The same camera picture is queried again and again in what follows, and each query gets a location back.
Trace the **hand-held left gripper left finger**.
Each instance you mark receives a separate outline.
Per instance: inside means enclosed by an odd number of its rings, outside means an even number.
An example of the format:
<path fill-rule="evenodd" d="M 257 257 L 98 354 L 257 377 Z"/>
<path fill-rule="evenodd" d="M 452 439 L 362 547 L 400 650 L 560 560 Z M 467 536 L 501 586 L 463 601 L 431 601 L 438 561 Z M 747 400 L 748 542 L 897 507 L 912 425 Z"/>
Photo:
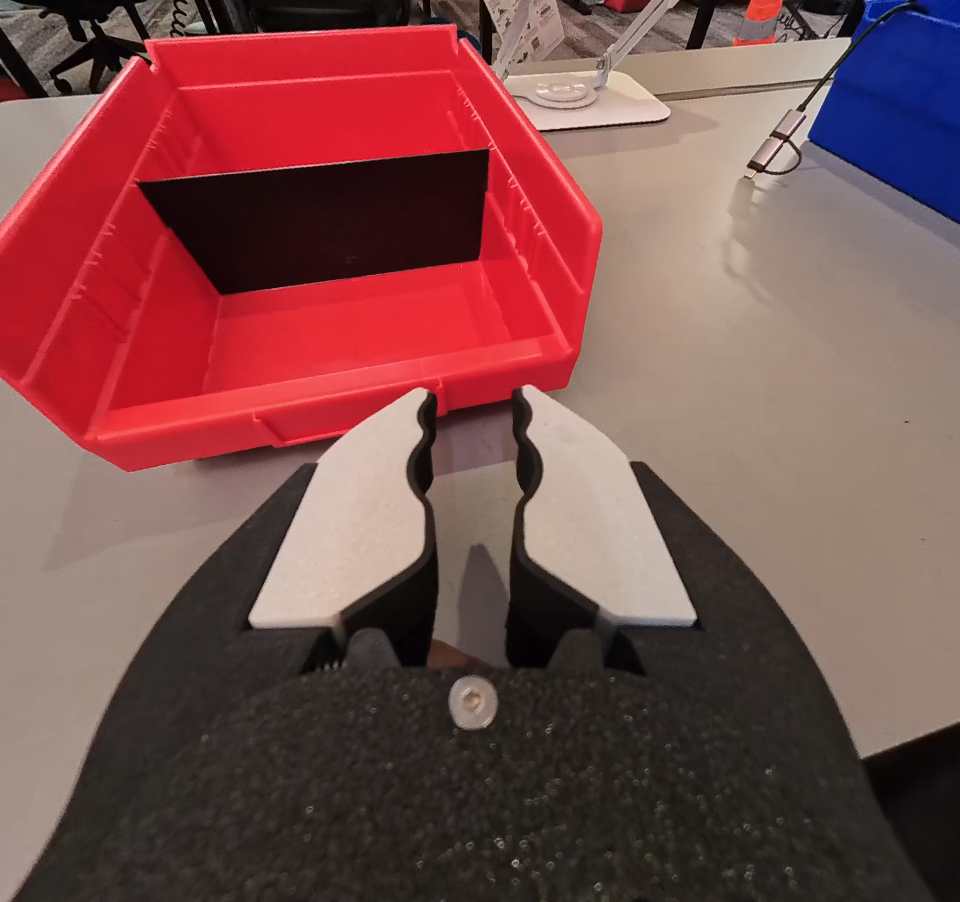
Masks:
<path fill-rule="evenodd" d="M 247 621 L 327 630 L 346 649 L 378 630 L 400 664 L 426 665 L 439 597 L 432 447 L 438 399 L 414 388 L 318 458 Z"/>

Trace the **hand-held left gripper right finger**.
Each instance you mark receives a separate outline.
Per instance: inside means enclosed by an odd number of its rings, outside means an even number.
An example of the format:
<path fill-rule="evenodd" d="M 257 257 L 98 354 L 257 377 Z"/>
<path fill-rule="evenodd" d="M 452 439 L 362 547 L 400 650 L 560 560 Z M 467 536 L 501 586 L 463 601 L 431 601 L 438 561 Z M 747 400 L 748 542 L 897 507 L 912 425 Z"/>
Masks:
<path fill-rule="evenodd" d="M 506 654 L 546 667 L 570 632 L 601 660 L 640 667 L 626 630 L 693 629 L 698 614 L 626 454 L 527 384 L 510 399 L 521 491 L 510 542 Z"/>

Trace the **red storage bin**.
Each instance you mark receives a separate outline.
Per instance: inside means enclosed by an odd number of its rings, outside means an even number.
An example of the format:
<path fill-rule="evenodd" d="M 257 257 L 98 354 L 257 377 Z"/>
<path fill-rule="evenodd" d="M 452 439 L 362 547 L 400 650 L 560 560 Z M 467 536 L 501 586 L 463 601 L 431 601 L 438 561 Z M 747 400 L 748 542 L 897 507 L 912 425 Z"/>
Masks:
<path fill-rule="evenodd" d="M 147 42 L 2 221 L 2 379 L 126 471 L 565 387 L 602 239 L 451 25 Z M 475 261 L 220 295 L 140 181 L 489 149 Z"/>

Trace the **grey USB hub double plug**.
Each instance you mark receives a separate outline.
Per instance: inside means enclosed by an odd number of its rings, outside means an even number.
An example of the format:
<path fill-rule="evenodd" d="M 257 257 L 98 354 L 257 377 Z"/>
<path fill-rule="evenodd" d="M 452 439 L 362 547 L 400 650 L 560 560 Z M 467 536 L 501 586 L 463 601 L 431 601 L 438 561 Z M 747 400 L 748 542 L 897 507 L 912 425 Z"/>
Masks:
<path fill-rule="evenodd" d="M 841 65 L 857 50 L 857 48 L 880 26 L 886 24 L 899 13 L 907 11 L 916 11 L 920 14 L 929 14 L 927 0 L 900 0 L 895 5 L 883 11 L 874 21 L 871 21 L 866 28 L 856 35 L 844 52 L 832 64 L 832 67 L 818 80 L 808 95 L 798 106 L 789 109 L 785 116 L 780 119 L 776 126 L 771 130 L 767 139 L 754 153 L 747 163 L 744 171 L 744 178 L 753 179 L 757 175 L 764 176 L 787 176 L 802 164 L 803 155 L 799 145 L 794 141 L 794 135 L 807 118 L 807 108 L 814 101 L 816 96 L 827 87 L 834 79 Z M 788 148 L 796 155 L 796 159 L 787 169 L 771 169 L 771 163 L 784 149 Z"/>

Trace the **blue storage bin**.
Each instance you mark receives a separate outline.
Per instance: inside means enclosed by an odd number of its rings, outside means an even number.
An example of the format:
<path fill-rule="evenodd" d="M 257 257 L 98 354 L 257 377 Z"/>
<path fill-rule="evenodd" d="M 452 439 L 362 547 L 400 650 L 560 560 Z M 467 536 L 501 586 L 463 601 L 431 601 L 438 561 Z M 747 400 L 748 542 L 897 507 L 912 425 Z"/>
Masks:
<path fill-rule="evenodd" d="M 959 0 L 869 0 L 855 38 L 808 139 L 958 222 Z"/>

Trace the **grey desk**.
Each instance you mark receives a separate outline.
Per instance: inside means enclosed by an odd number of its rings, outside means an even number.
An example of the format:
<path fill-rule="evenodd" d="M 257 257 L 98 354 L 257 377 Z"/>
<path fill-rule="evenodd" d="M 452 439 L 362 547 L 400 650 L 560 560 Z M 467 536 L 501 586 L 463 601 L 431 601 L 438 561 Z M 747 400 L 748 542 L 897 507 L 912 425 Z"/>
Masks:
<path fill-rule="evenodd" d="M 838 40 L 629 56 L 662 125 L 553 133 L 604 241 L 556 399 L 759 577 L 884 808 L 958 897 L 958 224 L 803 146 L 742 176 Z M 127 474 L 2 387 L 2 900 L 193 572 L 323 442 Z"/>

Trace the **black bin divider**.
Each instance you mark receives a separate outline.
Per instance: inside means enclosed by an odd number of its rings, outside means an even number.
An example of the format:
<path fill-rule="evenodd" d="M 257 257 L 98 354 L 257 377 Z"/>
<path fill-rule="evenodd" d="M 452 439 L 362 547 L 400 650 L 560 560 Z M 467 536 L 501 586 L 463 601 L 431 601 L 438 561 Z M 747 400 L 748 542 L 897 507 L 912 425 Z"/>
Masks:
<path fill-rule="evenodd" d="M 489 149 L 140 181 L 222 296 L 479 258 Z"/>

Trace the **white tablet stand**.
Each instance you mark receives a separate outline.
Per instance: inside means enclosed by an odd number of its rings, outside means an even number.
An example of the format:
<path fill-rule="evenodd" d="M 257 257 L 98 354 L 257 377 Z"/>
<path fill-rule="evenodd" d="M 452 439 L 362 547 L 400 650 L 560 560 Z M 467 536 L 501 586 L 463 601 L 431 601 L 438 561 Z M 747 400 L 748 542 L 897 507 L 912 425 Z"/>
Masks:
<path fill-rule="evenodd" d="M 655 124 L 670 115 L 669 107 L 625 74 L 615 75 L 619 62 L 630 54 L 656 21 L 678 0 L 651 0 L 629 28 L 610 45 L 595 71 L 509 76 L 512 59 L 522 42 L 535 0 L 519 0 L 501 42 L 493 71 L 517 99 L 539 131 Z"/>

